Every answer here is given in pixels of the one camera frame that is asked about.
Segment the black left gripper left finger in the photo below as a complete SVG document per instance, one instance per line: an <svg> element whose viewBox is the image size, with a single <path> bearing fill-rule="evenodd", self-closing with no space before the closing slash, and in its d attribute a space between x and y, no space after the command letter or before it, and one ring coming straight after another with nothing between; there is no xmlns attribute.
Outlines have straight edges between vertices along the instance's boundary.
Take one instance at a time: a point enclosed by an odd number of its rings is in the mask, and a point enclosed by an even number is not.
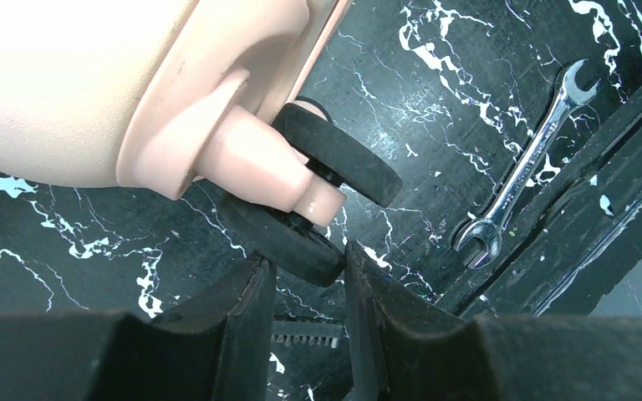
<svg viewBox="0 0 642 401"><path fill-rule="evenodd" d="M262 400L276 270L258 254L146 322L0 314L0 400Z"/></svg>

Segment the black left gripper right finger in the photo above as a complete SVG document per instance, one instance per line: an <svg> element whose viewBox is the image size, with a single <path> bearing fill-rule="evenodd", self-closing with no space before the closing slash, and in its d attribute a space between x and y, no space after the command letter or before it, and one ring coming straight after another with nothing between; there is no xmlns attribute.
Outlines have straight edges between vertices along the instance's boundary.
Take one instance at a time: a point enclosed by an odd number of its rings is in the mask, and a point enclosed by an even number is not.
<svg viewBox="0 0 642 401"><path fill-rule="evenodd" d="M642 317L461 319L345 248L358 400L642 400Z"/></svg>

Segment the pink hard-shell suitcase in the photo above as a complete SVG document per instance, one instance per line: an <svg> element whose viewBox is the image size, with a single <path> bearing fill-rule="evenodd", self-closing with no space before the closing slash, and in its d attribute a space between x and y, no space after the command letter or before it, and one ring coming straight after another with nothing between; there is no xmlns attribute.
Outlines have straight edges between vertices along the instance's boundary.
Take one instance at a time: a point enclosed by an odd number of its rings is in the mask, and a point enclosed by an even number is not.
<svg viewBox="0 0 642 401"><path fill-rule="evenodd" d="M398 174L298 94L347 1L0 1L0 172L67 187L197 180L229 224L317 286L346 185L386 207Z"/></svg>

